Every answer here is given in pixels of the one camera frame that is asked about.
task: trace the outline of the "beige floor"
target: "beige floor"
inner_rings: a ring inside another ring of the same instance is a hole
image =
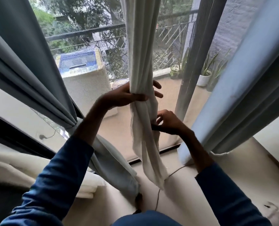
[[[161,158],[169,173],[181,167],[176,151]],[[215,160],[257,207],[262,209],[267,201],[279,204],[279,168],[254,138]],[[146,178],[141,163],[134,165],[134,169],[141,181],[145,209],[155,209],[159,189]],[[160,192],[157,210],[182,225],[219,225],[194,179],[196,174],[195,168],[186,167],[168,178],[165,191]],[[65,226],[109,226],[133,212],[134,207],[118,190],[99,187],[93,199],[76,199],[63,223]]]
[[[181,80],[172,80],[170,78],[163,78],[158,80],[162,85],[162,89],[158,90],[163,93],[163,98],[158,98],[158,110],[175,110],[175,105],[178,98],[179,88]],[[207,101],[210,92],[203,88],[196,87],[192,100],[190,102],[184,122],[190,127],[194,123],[197,115],[202,109],[204,103]],[[126,158],[126,160],[132,160],[136,158],[132,150],[132,137],[131,137],[131,113],[130,107],[124,106],[118,108],[118,114],[112,117],[104,118],[99,134],[105,139],[110,141]],[[160,134],[159,147],[164,149],[174,144],[176,139],[170,139],[166,133]]]

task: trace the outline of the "person's right hand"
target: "person's right hand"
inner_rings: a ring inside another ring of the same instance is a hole
[[[177,118],[177,116],[168,110],[161,110],[157,112],[157,124],[151,124],[152,130],[165,132],[171,135],[181,135],[190,129]]]

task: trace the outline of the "long sleeve shirt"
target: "long sleeve shirt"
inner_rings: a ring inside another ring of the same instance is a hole
[[[23,194],[23,203],[13,209],[2,226],[62,226],[84,179],[93,148],[86,142],[70,137]],[[214,163],[197,175],[196,180],[221,226],[271,225],[251,200]],[[170,217],[146,211],[121,217],[113,226],[180,225]]]

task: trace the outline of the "person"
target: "person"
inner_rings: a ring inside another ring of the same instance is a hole
[[[153,81],[153,85],[158,89],[161,88],[156,81]],[[61,221],[73,204],[85,176],[90,157],[94,152],[91,145],[106,112],[114,106],[125,106],[134,101],[148,99],[143,94],[131,94],[129,88],[127,83],[102,95],[94,103],[75,133],[38,175],[30,190],[23,194],[22,205],[15,207],[11,215],[0,225],[62,225]],[[157,91],[155,95],[163,97]],[[159,111],[157,116],[157,123],[152,124],[152,129],[179,135],[189,148],[198,171],[196,180],[221,226],[271,225],[251,200],[211,159],[192,130],[171,111]],[[144,213],[123,216],[112,225],[180,224],[162,213],[148,210]]]

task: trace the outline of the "balcony railing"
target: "balcony railing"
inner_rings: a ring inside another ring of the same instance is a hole
[[[158,17],[153,46],[153,70],[168,68],[182,62],[185,45],[192,39],[197,11],[187,11]],[[181,17],[188,16],[186,22]],[[47,42],[79,38],[77,43],[70,46],[54,48],[53,54],[66,53],[67,50],[99,48],[111,80],[128,77],[128,56],[125,24],[103,26],[94,29],[69,32],[46,37]]]

